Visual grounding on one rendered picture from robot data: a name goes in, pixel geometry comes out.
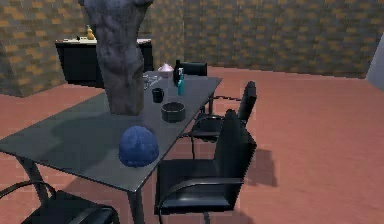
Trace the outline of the black kitchen counter cabinet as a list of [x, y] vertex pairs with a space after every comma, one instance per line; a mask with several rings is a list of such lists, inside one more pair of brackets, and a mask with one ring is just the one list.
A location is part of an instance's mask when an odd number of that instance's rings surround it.
[[65, 80], [69, 84], [123, 90], [134, 80], [142, 86], [143, 72], [153, 70], [150, 39], [102, 40], [96, 43], [57, 41], [55, 43]]

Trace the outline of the black mug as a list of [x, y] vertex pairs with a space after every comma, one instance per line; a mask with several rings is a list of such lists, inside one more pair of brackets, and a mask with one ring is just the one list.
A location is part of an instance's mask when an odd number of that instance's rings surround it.
[[154, 88], [152, 90], [153, 102], [161, 103], [164, 98], [164, 91], [161, 88]]

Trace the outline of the grey white door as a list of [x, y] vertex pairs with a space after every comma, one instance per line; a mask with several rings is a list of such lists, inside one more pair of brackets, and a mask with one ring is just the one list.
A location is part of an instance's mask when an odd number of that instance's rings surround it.
[[375, 88], [384, 91], [384, 32], [372, 58], [366, 80]]

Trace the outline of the black bottle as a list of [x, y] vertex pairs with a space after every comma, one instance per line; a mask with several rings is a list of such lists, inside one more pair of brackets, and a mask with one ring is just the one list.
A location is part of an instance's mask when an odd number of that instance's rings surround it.
[[173, 83], [175, 86], [178, 86], [178, 82], [180, 80], [179, 69], [181, 68], [181, 61], [179, 59], [176, 60], [176, 64], [173, 70]]

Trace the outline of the grey stone bust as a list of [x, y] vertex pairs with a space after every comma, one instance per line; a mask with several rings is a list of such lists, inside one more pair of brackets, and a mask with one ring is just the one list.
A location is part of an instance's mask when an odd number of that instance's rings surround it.
[[138, 31], [154, 0], [78, 0], [97, 40], [110, 112], [136, 116], [144, 107], [144, 61]]

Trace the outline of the teal spray bottle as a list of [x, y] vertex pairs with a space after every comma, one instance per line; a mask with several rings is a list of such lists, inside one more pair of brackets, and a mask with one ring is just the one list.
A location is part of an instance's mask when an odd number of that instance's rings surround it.
[[179, 81], [178, 81], [177, 87], [178, 87], [178, 95], [181, 96], [184, 92], [184, 69], [179, 68], [178, 72], [179, 72]]

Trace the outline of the blue round ball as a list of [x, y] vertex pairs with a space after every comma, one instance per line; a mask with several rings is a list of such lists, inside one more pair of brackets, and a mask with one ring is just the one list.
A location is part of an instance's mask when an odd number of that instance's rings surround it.
[[121, 136], [119, 159], [128, 167], [144, 167], [154, 162], [159, 156], [157, 139], [143, 126], [132, 126]]

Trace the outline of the black round bowl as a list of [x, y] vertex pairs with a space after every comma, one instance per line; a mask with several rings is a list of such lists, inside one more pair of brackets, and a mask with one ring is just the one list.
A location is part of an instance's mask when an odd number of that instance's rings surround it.
[[162, 119], [168, 123], [177, 123], [185, 119], [185, 105], [179, 102], [169, 102], [161, 108]]

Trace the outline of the clear glass object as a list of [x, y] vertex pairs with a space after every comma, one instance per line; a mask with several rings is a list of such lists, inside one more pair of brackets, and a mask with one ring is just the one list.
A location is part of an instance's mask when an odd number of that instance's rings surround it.
[[150, 75], [144, 75], [143, 81], [144, 81], [144, 89], [148, 89], [155, 83], [159, 82], [161, 80], [160, 76], [150, 76]]

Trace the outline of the dark grey dining table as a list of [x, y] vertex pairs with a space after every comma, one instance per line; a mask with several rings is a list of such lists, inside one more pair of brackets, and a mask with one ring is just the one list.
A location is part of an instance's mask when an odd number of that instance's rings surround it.
[[[162, 119], [162, 105], [152, 100], [151, 89], [144, 91], [141, 114], [132, 117], [112, 115], [106, 94], [100, 93], [0, 140], [0, 152], [124, 191], [134, 224], [145, 224], [142, 186], [220, 82], [218, 77], [188, 75], [182, 94], [170, 78], [153, 85], [164, 91], [166, 103], [185, 105], [181, 122]], [[141, 168], [124, 166], [118, 156], [123, 132], [135, 125], [151, 131], [159, 146], [159, 157]]]

